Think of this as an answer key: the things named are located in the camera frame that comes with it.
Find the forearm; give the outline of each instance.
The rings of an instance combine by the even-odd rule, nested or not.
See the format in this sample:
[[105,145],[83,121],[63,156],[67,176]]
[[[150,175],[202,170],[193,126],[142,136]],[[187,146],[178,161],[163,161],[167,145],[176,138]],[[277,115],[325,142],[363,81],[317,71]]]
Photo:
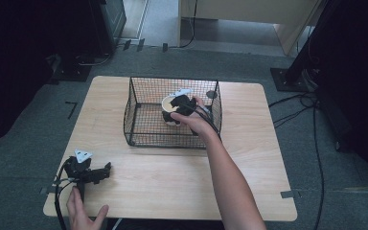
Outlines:
[[202,136],[207,147],[214,191],[226,229],[265,229],[250,188],[217,135]]

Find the person's left hand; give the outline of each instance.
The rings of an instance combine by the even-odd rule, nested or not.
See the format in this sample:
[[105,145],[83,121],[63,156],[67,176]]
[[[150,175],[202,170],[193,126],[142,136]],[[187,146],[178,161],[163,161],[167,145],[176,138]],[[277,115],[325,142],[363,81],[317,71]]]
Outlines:
[[99,230],[109,210],[108,205],[104,205],[97,218],[93,221],[88,217],[83,207],[80,191],[77,187],[73,187],[67,201],[68,215],[72,230]]

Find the human hand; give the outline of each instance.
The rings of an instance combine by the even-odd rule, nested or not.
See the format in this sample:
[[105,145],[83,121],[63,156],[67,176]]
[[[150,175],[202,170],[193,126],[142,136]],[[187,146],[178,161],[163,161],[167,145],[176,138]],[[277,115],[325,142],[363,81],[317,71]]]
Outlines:
[[96,219],[94,221],[91,220],[83,207],[79,189],[73,187],[68,197],[67,209],[72,230],[99,230],[107,215],[109,206],[104,205],[98,212]]
[[[201,108],[205,107],[204,101],[198,96],[194,96],[194,98],[196,100],[196,104],[198,105],[196,111],[204,114],[207,117],[206,112]],[[184,116],[179,113],[173,112],[171,116],[176,121],[187,125],[192,131],[196,132],[202,140],[204,140],[204,137],[206,135],[215,133],[214,129],[207,122],[205,122],[204,119],[202,119],[196,112],[193,112],[190,116]]]

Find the metal mesh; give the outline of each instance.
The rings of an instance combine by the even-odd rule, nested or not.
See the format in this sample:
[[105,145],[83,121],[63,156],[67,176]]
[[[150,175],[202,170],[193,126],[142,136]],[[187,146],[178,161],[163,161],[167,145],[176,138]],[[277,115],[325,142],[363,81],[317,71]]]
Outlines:
[[192,88],[187,94],[199,96],[212,112],[214,125],[220,131],[222,109],[217,80],[178,80],[130,78],[129,96],[124,118],[124,133],[135,147],[205,149],[187,126],[169,126],[162,116],[161,102],[180,88]]

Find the gray carpet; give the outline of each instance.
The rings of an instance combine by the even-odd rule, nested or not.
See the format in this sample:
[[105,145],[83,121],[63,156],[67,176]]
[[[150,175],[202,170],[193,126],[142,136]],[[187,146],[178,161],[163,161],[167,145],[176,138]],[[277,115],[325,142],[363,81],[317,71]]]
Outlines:
[[[61,81],[44,85],[10,132],[0,139],[0,229],[59,229],[56,218],[43,214],[46,197],[41,187],[51,184],[77,121],[90,82],[95,76],[142,76],[256,82],[264,86],[269,103],[294,93],[277,92],[270,67],[288,68],[287,57],[252,56],[192,50],[135,47],[94,66],[87,82]],[[70,119],[72,105],[76,111]],[[280,103],[270,111],[273,121],[302,109],[298,100]],[[313,140],[312,109],[276,129],[298,218],[266,223],[268,229],[312,229],[317,219],[321,180]],[[318,229],[368,229],[368,164],[354,152],[337,152],[334,137],[321,111],[316,112],[325,198]],[[120,229],[133,227],[122,221]]]

